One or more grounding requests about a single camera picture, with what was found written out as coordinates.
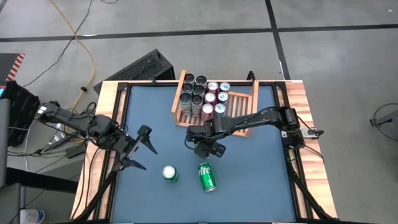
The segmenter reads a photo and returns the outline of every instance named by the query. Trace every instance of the red can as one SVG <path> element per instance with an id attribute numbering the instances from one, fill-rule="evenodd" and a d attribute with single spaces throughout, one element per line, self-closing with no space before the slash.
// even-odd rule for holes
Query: red can
<path id="1" fill-rule="evenodd" d="M 208 103 L 211 106 L 215 106 L 217 104 L 216 95 L 214 93 L 206 93 L 206 95 L 205 95 L 205 103 Z"/>
<path id="2" fill-rule="evenodd" d="M 201 107 L 201 119 L 207 121 L 214 118 L 214 109 L 210 104 L 205 104 Z"/>
<path id="3" fill-rule="evenodd" d="M 207 93 L 214 93 L 215 95 L 218 95 L 218 84 L 217 82 L 209 82 L 207 83 Z"/>

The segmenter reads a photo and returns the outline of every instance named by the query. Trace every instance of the green can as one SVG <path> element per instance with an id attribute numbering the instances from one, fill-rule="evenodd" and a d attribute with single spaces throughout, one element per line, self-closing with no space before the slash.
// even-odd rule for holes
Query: green can
<path id="1" fill-rule="evenodd" d="M 216 189 L 217 184 L 213 176 L 210 164 L 205 162 L 199 165 L 198 169 L 201 186 L 205 192 L 211 192 Z"/>
<path id="2" fill-rule="evenodd" d="M 171 181 L 173 183 L 176 183 L 178 181 L 178 173 L 177 169 L 174 166 L 165 166 L 162 171 L 163 177 Z"/>

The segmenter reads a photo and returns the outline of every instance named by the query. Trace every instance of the dark can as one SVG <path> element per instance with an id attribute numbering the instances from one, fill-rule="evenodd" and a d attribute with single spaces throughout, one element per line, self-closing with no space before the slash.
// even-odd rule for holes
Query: dark can
<path id="1" fill-rule="evenodd" d="M 223 82 L 220 84 L 220 91 L 229 92 L 231 85 L 227 82 Z"/>
<path id="2" fill-rule="evenodd" d="M 203 86 L 204 88 L 206 88 L 206 86 L 207 86 L 207 78 L 204 77 L 203 75 L 198 76 L 197 79 L 195 80 L 195 84 Z"/>
<path id="3" fill-rule="evenodd" d="M 211 104 L 205 104 L 201 107 L 201 119 L 207 121 L 214 118 L 214 109 Z"/>
<path id="4" fill-rule="evenodd" d="M 188 93 L 182 93 L 180 96 L 181 112 L 184 115 L 192 113 L 191 96 Z"/>
<path id="5" fill-rule="evenodd" d="M 227 92 L 220 92 L 217 96 L 218 103 L 222 103 L 225 106 L 228 104 L 228 93 Z"/>
<path id="6" fill-rule="evenodd" d="M 207 83 L 207 92 L 214 93 L 215 95 L 218 94 L 218 84 L 217 82 L 209 82 Z"/>
<path id="7" fill-rule="evenodd" d="M 214 93 L 206 93 L 205 103 L 209 103 L 212 106 L 216 106 L 216 104 L 217 104 L 216 95 Z"/>
<path id="8" fill-rule="evenodd" d="M 182 92 L 183 93 L 188 93 L 190 96 L 192 96 L 193 93 L 193 86 L 189 83 L 186 83 L 182 86 Z"/>
<path id="9" fill-rule="evenodd" d="M 203 86 L 195 86 L 193 89 L 193 94 L 203 98 L 205 96 L 205 88 Z"/>
<path id="10" fill-rule="evenodd" d="M 217 116 L 224 116 L 226 107 L 222 103 L 217 103 L 216 106 L 214 107 L 214 111 L 215 114 L 217 114 Z"/>
<path id="11" fill-rule="evenodd" d="M 195 77 L 191 73 L 186 74 L 185 77 L 184 77 L 184 83 L 189 83 L 192 86 L 194 86 Z"/>
<path id="12" fill-rule="evenodd" d="M 192 104 L 192 116 L 199 116 L 201 112 L 201 107 L 203 105 L 203 98 L 201 96 L 193 96 L 191 99 Z"/>

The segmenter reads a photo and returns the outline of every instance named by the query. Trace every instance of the wooden table frame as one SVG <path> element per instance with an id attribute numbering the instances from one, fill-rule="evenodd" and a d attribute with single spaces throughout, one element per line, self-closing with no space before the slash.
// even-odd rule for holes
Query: wooden table frame
<path id="1" fill-rule="evenodd" d="M 228 82 L 232 86 L 251 86 L 252 80 L 209 80 L 209 82 Z M 297 114 L 310 127 L 314 127 L 307 96 L 305 94 L 302 81 L 283 81 L 283 80 L 256 80 L 260 86 L 271 86 L 274 92 L 276 106 L 291 106 L 296 109 Z M 158 80 L 155 83 L 151 80 L 142 81 L 105 81 L 103 82 L 101 93 L 99 95 L 96 114 L 104 114 L 116 120 L 121 127 L 126 122 L 126 108 L 128 108 L 131 86 L 177 86 L 178 80 Z M 318 140 L 305 140 L 306 145 L 320 152 Z M 74 217 L 80 215 L 85 205 L 97 193 L 100 183 L 104 181 L 113 164 L 115 152 L 100 150 L 95 154 L 97 147 L 89 143 L 85 156 L 85 166 L 82 168 L 79 180 L 78 190 L 76 192 L 75 203 L 73 204 L 72 214 L 76 211 Z M 307 189 L 311 192 L 316 201 L 323 207 L 329 215 L 336 217 L 335 206 L 331 196 L 328 179 L 326 176 L 323 161 L 318 155 L 306 150 L 289 151 L 284 149 L 288 157 L 295 158 L 293 166 L 297 171 Z M 316 218 L 312 209 L 304 200 L 301 191 L 292 182 L 289 177 L 290 189 L 293 199 L 294 212 L 296 218 Z M 112 183 L 103 195 L 102 200 L 91 214 L 91 219 L 110 219 L 112 205 L 114 200 L 114 190 L 116 182 Z"/>

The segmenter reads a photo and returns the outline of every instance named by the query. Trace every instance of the wooden tray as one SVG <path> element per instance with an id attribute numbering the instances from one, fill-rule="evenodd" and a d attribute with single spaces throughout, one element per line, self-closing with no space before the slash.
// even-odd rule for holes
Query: wooden tray
<path id="1" fill-rule="evenodd" d="M 187 116 L 181 113 L 181 106 L 179 102 L 185 74 L 187 74 L 187 71 L 182 70 L 180 80 L 177 86 L 177 91 L 175 92 L 172 107 L 172 116 L 174 118 L 174 123 L 176 126 L 181 127 L 188 127 L 189 125 L 203 125 L 203 120 L 200 118 L 200 116 Z M 230 91 L 228 93 L 229 98 L 225 115 L 235 118 L 242 115 L 256 113 L 259 92 L 258 90 L 259 82 L 254 81 L 250 94 L 236 93 Z M 249 137 L 251 130 L 251 128 L 248 128 L 240 131 L 235 131 L 233 135 Z"/>

